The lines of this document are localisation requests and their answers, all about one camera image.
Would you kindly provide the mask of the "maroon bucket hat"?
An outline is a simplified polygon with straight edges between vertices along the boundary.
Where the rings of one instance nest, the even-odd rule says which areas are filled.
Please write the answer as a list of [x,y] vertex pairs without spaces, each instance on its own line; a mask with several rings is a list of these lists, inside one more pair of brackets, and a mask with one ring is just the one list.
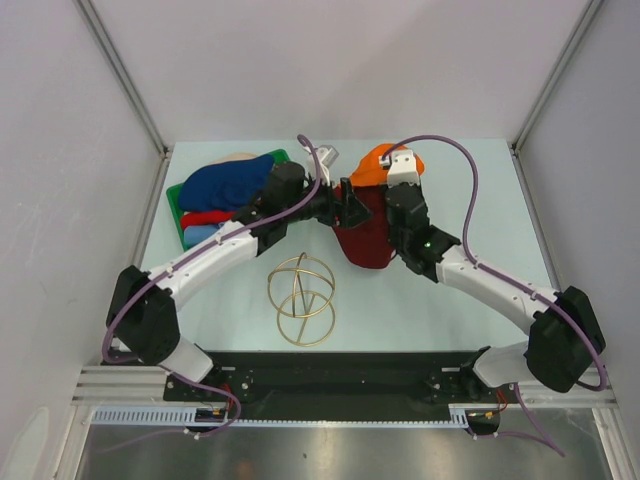
[[333,232],[350,263],[370,270],[385,269],[395,254],[388,241],[385,194],[379,186],[355,187],[354,193],[372,217],[353,229],[334,226]]

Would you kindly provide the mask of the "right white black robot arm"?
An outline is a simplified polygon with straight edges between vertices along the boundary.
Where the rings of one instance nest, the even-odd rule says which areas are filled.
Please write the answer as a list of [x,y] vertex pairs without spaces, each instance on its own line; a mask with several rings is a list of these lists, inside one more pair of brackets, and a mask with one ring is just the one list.
[[537,288],[469,257],[456,237],[431,224],[421,189],[387,189],[389,240],[405,265],[435,283],[457,289],[497,311],[526,336],[508,347],[484,347],[464,364],[463,393],[484,401],[497,387],[536,380],[559,393],[581,377],[606,342],[585,292]]

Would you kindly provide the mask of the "orange bucket hat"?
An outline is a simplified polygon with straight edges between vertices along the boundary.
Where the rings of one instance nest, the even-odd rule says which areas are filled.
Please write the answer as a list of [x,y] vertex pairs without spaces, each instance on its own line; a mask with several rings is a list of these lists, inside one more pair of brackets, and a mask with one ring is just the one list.
[[[352,185],[354,187],[387,186],[384,183],[386,173],[379,164],[379,158],[398,149],[408,148],[400,146],[393,149],[392,144],[381,144],[371,150],[361,159],[356,170],[350,175]],[[421,180],[421,176],[425,171],[425,166],[421,158],[418,155],[416,155],[416,157]]]

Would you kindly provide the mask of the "beige bucket hat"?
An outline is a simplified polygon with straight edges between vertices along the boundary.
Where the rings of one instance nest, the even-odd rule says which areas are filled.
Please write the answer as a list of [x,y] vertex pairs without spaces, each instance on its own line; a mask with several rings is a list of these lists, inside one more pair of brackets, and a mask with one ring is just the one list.
[[246,161],[257,158],[256,154],[248,152],[236,152],[229,155],[225,155],[213,161],[213,164],[234,162],[234,161]]

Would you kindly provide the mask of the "dark blue bucket hat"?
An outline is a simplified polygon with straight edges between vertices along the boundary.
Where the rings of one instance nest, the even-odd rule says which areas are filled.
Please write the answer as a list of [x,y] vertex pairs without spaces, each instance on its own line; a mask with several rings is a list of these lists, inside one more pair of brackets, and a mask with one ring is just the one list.
[[235,211],[263,189],[275,163],[270,154],[204,166],[183,183],[178,206],[186,212]]

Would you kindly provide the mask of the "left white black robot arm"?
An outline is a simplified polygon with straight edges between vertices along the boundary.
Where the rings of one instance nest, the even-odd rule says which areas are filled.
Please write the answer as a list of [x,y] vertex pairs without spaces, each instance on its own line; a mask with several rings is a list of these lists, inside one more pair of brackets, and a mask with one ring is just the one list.
[[214,397],[221,376],[200,347],[183,337],[179,310],[205,284],[271,248],[290,224],[315,219],[355,228],[372,217],[347,178],[338,187],[311,179],[288,162],[275,166],[265,187],[209,239],[149,272],[131,265],[116,282],[106,320],[108,339],[118,339],[144,365],[159,366],[186,379],[197,398]]

